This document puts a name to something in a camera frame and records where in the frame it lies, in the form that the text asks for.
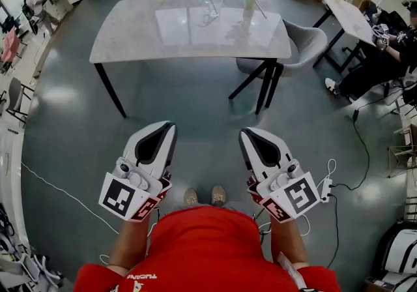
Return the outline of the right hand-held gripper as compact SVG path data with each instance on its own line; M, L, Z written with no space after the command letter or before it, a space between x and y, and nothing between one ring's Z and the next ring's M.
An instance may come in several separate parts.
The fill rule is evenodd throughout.
M239 144L251 172L247 191L276 221L294 220L320 202L311 173L302 171L281 138L247 127L239 132Z

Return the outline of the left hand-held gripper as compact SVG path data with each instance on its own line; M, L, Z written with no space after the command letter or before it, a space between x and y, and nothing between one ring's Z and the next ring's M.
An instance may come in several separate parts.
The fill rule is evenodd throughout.
M144 221L172 187L167 166L176 142L177 127L171 121L152 123L133 134L124 156L105 176L99 204L123 220Z

